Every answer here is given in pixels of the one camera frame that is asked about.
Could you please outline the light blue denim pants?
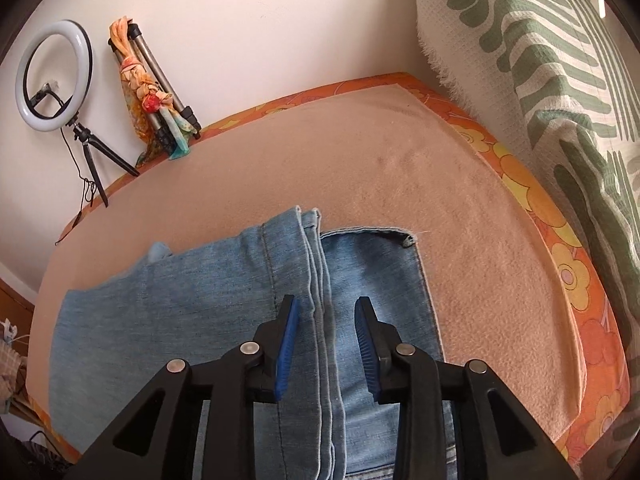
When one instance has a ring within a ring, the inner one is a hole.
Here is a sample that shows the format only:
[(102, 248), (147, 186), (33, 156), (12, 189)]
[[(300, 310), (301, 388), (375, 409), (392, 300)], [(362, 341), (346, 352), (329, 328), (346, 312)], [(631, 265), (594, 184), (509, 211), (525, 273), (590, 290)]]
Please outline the light blue denim pants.
[(373, 400), (355, 330), (370, 299), (382, 322), (435, 359), (444, 355), (416, 233), (327, 231), (292, 208), (237, 236), (175, 254), (157, 243), (129, 270), (62, 302), (50, 354), (53, 429), (85, 451), (165, 364), (219, 359), (300, 307), (288, 390), (255, 408), (262, 479), (388, 479), (397, 405)]

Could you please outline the plaid checked cloth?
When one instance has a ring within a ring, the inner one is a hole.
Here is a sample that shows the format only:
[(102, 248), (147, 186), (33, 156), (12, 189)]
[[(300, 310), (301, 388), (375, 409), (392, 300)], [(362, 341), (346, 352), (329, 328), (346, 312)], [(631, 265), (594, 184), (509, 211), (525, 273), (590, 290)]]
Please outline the plaid checked cloth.
[(5, 341), (1, 341), (0, 348), (0, 402), (1, 409), (6, 409), (6, 404), (17, 392), (18, 372), (25, 368), (27, 359), (10, 347)]

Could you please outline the white clip desk lamp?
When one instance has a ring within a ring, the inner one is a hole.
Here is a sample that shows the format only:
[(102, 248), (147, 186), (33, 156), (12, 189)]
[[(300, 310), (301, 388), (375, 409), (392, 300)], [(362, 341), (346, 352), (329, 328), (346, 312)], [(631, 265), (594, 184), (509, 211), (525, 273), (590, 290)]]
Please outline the white clip desk lamp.
[(11, 344), (13, 344), (13, 341), (17, 337), (17, 326), (12, 324), (10, 320), (6, 318), (3, 322), (0, 323), (0, 327), (2, 340), (10, 346)]

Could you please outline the wooden door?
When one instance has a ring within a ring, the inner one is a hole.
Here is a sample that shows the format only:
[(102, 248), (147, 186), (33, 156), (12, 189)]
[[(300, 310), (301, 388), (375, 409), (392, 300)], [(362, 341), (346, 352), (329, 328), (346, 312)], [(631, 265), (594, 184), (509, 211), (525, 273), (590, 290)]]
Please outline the wooden door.
[(34, 318), (34, 305), (7, 282), (1, 280), (0, 287), (1, 322), (9, 321), (11, 326), (17, 327), (16, 339), (18, 341), (28, 341)]

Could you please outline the green white patterned pillow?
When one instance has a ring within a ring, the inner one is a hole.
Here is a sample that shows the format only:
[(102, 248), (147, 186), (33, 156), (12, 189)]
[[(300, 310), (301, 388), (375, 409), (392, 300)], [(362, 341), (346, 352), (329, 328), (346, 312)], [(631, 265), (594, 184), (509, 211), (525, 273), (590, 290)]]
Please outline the green white patterned pillow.
[(639, 98), (590, 0), (416, 0), (442, 83), (587, 249), (639, 375)]

